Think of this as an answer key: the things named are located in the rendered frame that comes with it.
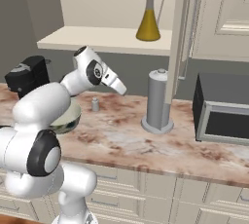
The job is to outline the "open cream cabinet door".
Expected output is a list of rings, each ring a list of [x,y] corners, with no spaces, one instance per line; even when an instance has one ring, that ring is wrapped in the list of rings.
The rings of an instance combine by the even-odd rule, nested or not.
[[[176,0],[174,10],[173,29],[171,37],[170,56],[168,63],[168,80],[165,89],[165,103],[170,104],[176,95],[179,85],[179,70],[182,59],[186,20],[190,0]]]

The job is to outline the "olive oil glass bottle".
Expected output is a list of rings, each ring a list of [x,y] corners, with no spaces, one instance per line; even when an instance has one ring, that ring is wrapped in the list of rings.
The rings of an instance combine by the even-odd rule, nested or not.
[[[154,0],[146,0],[145,12],[136,38],[140,41],[153,42],[160,38],[159,22],[164,0],[161,0],[159,15],[155,15]]]

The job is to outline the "black and silver microwave oven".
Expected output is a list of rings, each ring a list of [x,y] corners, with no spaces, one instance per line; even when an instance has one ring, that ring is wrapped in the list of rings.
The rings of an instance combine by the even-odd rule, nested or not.
[[[199,72],[193,116],[196,141],[249,146],[249,76]]]

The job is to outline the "grey paper towel holder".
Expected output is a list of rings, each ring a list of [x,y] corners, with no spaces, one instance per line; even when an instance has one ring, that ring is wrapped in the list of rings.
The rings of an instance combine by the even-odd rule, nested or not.
[[[147,113],[141,120],[141,126],[154,134],[170,132],[174,127],[169,119],[170,104],[164,102],[166,84],[165,69],[159,68],[149,73]]]

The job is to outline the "black coffee machine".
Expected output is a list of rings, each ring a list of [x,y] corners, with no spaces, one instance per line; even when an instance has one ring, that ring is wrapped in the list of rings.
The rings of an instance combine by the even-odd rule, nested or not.
[[[45,58],[43,56],[27,57],[5,76],[5,80],[8,89],[17,93],[19,98],[46,85],[50,79]]]

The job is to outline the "pale green mixing bowl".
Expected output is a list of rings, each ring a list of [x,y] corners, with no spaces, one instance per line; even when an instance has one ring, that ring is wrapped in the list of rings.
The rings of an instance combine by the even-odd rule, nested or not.
[[[72,100],[66,112],[50,125],[56,134],[64,134],[76,128],[80,122],[82,109],[76,100]]]

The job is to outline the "open cream wall cabinet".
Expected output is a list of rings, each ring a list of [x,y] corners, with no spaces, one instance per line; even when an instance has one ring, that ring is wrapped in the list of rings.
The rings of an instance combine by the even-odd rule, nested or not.
[[[74,51],[84,45],[97,52],[167,56],[175,0],[155,0],[160,39],[144,42],[136,32],[146,0],[30,0],[37,45]]]

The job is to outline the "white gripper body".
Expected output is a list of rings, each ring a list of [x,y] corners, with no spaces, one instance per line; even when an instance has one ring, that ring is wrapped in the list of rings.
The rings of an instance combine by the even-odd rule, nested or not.
[[[124,95],[126,93],[126,86],[116,73],[110,74],[108,83],[109,87],[115,90],[118,94]]]

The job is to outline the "closed cream cabinet door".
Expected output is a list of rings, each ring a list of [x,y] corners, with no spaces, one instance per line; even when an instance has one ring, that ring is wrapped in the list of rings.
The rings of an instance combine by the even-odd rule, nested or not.
[[[249,0],[200,0],[193,58],[249,62]]]

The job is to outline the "cream drawer front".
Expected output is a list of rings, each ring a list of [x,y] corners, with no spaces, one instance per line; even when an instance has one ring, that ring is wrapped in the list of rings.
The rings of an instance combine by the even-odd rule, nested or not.
[[[118,186],[124,186],[126,188],[138,190],[140,186],[139,175],[134,170],[122,169],[122,168],[109,168],[105,166],[88,165],[88,168],[100,175],[117,176],[117,180],[108,180],[98,178],[101,181],[114,183]]]
[[[90,199],[111,204],[119,203],[119,207],[94,204],[90,201]],[[100,183],[96,187],[96,189],[87,197],[87,202],[91,205],[101,207],[105,210],[115,210],[118,213],[131,216],[140,215],[140,207],[144,201],[144,197],[141,197],[133,190],[127,189],[124,186],[103,183]]]

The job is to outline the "cream base cabinet door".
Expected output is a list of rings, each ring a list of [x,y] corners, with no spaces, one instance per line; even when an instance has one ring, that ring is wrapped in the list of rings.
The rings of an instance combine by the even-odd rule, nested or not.
[[[199,210],[206,202],[208,182],[177,178],[171,205],[172,224],[196,224]]]
[[[167,223],[169,220],[176,178],[174,176],[146,173],[143,194],[143,217],[147,220]]]

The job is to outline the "small grey shaker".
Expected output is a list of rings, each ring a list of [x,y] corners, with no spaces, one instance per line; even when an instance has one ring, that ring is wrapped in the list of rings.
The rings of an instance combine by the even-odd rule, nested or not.
[[[91,110],[93,112],[99,111],[99,100],[97,97],[93,97],[91,101]]]

